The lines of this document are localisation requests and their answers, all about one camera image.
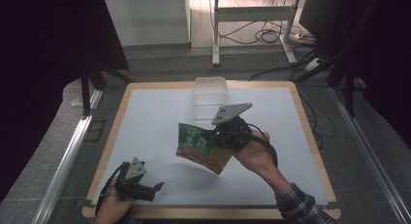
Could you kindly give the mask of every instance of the white wall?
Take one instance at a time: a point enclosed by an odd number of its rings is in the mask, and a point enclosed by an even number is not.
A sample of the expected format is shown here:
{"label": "white wall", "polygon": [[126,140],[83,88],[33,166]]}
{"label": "white wall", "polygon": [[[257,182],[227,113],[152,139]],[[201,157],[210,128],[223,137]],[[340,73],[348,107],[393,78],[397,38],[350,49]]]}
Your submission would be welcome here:
{"label": "white wall", "polygon": [[122,46],[190,42],[188,0],[106,0]]}

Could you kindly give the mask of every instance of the clear plastic container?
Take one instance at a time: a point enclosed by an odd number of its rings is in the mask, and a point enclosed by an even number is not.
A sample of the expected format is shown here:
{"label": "clear plastic container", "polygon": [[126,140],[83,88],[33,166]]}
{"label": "clear plastic container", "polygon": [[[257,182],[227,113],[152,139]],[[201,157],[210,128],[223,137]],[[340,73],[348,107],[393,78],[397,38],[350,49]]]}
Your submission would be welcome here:
{"label": "clear plastic container", "polygon": [[229,104],[227,82],[221,77],[196,78],[192,89],[195,125],[212,129],[218,109]]}

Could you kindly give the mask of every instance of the snack bag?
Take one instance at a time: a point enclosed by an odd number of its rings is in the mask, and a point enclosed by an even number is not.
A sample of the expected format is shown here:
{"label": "snack bag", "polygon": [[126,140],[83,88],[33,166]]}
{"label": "snack bag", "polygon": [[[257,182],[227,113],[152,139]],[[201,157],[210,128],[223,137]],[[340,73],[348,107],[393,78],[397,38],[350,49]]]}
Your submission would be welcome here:
{"label": "snack bag", "polygon": [[209,130],[178,123],[178,147],[176,155],[201,164],[220,175],[232,156],[232,151],[207,141],[203,135]]}

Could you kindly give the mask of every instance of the cable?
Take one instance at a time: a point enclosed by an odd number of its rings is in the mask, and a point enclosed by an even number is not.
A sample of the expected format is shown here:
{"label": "cable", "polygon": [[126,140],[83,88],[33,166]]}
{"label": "cable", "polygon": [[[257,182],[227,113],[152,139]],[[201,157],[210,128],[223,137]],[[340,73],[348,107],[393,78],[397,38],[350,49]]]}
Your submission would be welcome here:
{"label": "cable", "polygon": [[278,68],[269,69],[269,70],[266,70],[264,72],[260,72],[260,73],[255,74],[254,76],[250,77],[250,79],[248,79],[248,81],[252,81],[255,77],[258,77],[259,75],[262,75],[262,74],[265,74],[265,73],[268,73],[268,72],[273,72],[273,71],[277,71],[277,70],[285,70],[285,69],[290,69],[290,68],[293,68],[293,66],[286,66],[286,67],[278,67]]}
{"label": "cable", "polygon": [[267,2],[267,6],[270,6],[271,1],[269,0],[264,0],[263,4],[261,6],[264,6],[264,4]]}
{"label": "cable", "polygon": [[[279,24],[277,24],[277,23],[275,23],[275,22],[272,22],[272,21],[268,21],[268,22],[271,23],[272,25],[277,26],[277,27],[279,28],[279,30],[277,30],[277,31],[282,31],[282,30],[285,30],[285,29],[286,29],[285,27],[282,27],[281,25],[279,25]],[[293,28],[298,28],[298,29],[300,30],[300,32],[302,32],[302,29],[301,29],[299,26],[297,26],[297,25],[293,25],[293,26],[292,26],[292,29],[293,29]],[[290,33],[293,34],[293,35],[296,35],[296,32],[290,31]],[[303,37],[317,39],[317,38],[314,37],[314,36],[308,36],[308,35],[303,35]],[[289,43],[292,43],[292,44],[294,44],[294,45],[298,45],[298,46],[314,46],[314,44],[315,44],[315,42],[311,42],[310,44],[302,43],[302,42],[297,42],[297,41],[292,40],[292,39],[290,39],[290,38],[288,39],[288,42],[289,42]]]}
{"label": "cable", "polygon": [[302,90],[304,91],[306,97],[308,98],[308,100],[315,106],[317,107],[318,110],[320,110],[320,112],[323,113],[323,115],[326,117],[326,119],[329,120],[330,124],[332,125],[332,132],[330,134],[325,134],[323,127],[318,123],[318,116],[316,114],[316,112],[314,111],[313,107],[311,106],[310,102],[308,102],[304,96],[302,96],[302,94],[299,92],[299,95],[301,97],[301,99],[306,103],[306,105],[308,106],[308,108],[310,109],[314,120],[309,120],[309,123],[312,123],[313,126],[310,125],[311,127],[311,132],[314,136],[315,141],[319,142],[318,144],[318,148],[321,150],[324,147],[324,139],[323,137],[328,137],[328,138],[332,138],[335,136],[336,134],[336,126],[335,123],[332,121],[332,119],[330,118],[330,116],[320,107],[318,106],[309,96],[308,92],[305,90],[305,87],[302,86],[301,87]]}
{"label": "cable", "polygon": [[104,194],[106,194],[107,189],[110,187],[112,179],[120,171],[120,169],[123,167],[123,165],[124,164],[121,164],[116,170],[114,170],[114,172],[112,173],[110,178],[107,180],[106,184],[104,185],[102,191],[100,192],[100,197],[99,197],[99,200],[98,200],[97,205],[96,205],[95,215],[97,215],[97,213],[100,210],[100,207],[101,207],[101,205],[103,203],[103,200],[104,200]]}
{"label": "cable", "polygon": [[[212,22],[211,0],[208,0],[208,1],[209,1],[209,2],[208,2],[208,4],[209,4],[209,19],[210,19],[210,22],[211,22],[212,29],[214,30],[214,24],[213,24],[213,22]],[[218,35],[219,35],[221,38],[229,39],[229,40],[231,40],[231,41],[233,41],[233,42],[236,42],[236,43],[239,43],[239,44],[242,44],[242,45],[251,45],[251,44],[253,44],[253,43],[256,43],[256,42],[261,41],[262,38],[257,38],[257,39],[256,39],[255,41],[253,41],[253,42],[244,43],[244,42],[237,41],[237,40],[235,40],[235,39],[233,39],[233,38],[230,38],[230,37],[228,37],[228,36],[229,36],[229,35],[232,35],[232,34],[234,34],[234,33],[236,33],[236,32],[238,32],[240,29],[242,29],[242,28],[244,28],[244,27],[246,27],[246,26],[248,26],[248,25],[250,25],[250,24],[252,24],[252,23],[256,23],[256,22],[261,22],[261,21],[252,21],[252,22],[249,22],[249,23],[245,24],[244,26],[240,27],[239,29],[237,29],[237,30],[235,30],[235,31],[233,31],[233,32],[231,32],[231,33],[225,34],[225,35],[222,35],[222,34],[220,34],[220,32],[218,32]]]}
{"label": "cable", "polygon": [[308,54],[306,54],[298,63],[298,65],[296,65],[293,69],[293,71],[291,72],[290,77],[287,78],[287,80],[289,81],[293,81],[294,80],[294,76],[296,73],[304,70],[304,68],[312,61],[312,59],[318,57],[318,55],[321,53],[321,49],[320,48],[314,48],[312,51],[310,51]]}
{"label": "cable", "polygon": [[237,0],[234,0],[237,3],[237,6],[239,7],[239,3],[237,2]]}
{"label": "cable", "polygon": [[[343,37],[345,36],[349,28],[356,22],[356,20],[360,17],[360,14],[364,11],[363,9],[365,6],[366,5],[360,5],[357,8],[357,11],[343,24],[343,26],[339,30],[335,32],[330,38],[325,40],[323,43],[317,45],[317,48],[321,48],[323,51],[325,51],[326,48],[332,48],[333,46],[340,44],[341,41],[344,39]],[[313,70],[306,72],[302,76],[299,76],[298,78],[294,79],[294,74],[293,74],[293,76],[291,77],[291,80],[292,81],[304,81],[318,74],[319,72],[322,72],[325,69],[328,69],[330,66],[334,65],[337,61],[339,61],[344,56],[345,47],[346,45],[343,46],[343,49],[340,50],[337,54],[333,55],[328,60],[325,60],[322,64],[320,64]]]}
{"label": "cable", "polygon": [[256,128],[258,131],[260,131],[260,133],[263,135],[263,137],[266,139],[266,141],[269,142],[269,139],[267,138],[267,136],[264,134],[264,132],[259,127],[255,126],[253,124],[250,124],[250,123],[247,123],[247,125],[252,126],[252,127]]}
{"label": "cable", "polygon": [[[267,21],[264,22],[264,25],[263,25],[263,27],[261,28],[261,30],[259,30],[259,31],[257,31],[257,32],[255,33],[255,38],[256,38],[256,39],[260,39],[261,41],[270,44],[270,43],[276,42],[276,41],[278,40],[278,38],[280,37],[280,34],[279,34],[278,31],[275,30],[275,29],[272,29],[272,28],[271,28],[271,29],[270,29],[270,28],[265,29],[264,27],[266,26],[267,23],[268,23]],[[268,41],[268,40],[266,40],[266,39],[264,38],[264,36],[266,36],[266,35],[274,36],[275,39],[272,40],[272,41]]]}
{"label": "cable", "polygon": [[324,115],[324,116],[330,121],[330,123],[332,124],[332,133],[329,134],[329,135],[326,135],[326,134],[323,133],[322,135],[325,136],[325,137],[329,137],[329,138],[334,137],[334,136],[335,136],[335,133],[336,133],[335,123],[332,121],[332,119],[330,118],[330,116],[329,116],[319,105],[317,105],[317,103],[315,103],[315,102],[311,99],[310,95],[309,95],[308,92],[305,90],[305,86],[302,86],[302,90],[304,91],[304,93],[305,93],[306,96],[308,97],[308,100],[309,100],[315,107],[317,107],[317,109],[320,110],[320,112],[322,112],[323,115]]}

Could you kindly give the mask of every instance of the sleeve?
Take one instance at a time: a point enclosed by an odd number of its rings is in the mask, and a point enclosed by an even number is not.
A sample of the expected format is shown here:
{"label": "sleeve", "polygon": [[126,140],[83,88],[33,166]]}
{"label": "sleeve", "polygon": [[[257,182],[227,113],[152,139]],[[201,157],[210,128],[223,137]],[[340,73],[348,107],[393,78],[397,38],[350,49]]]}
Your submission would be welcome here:
{"label": "sleeve", "polygon": [[332,217],[317,207],[312,196],[302,192],[294,183],[287,195],[276,200],[281,215],[293,224],[336,223]]}

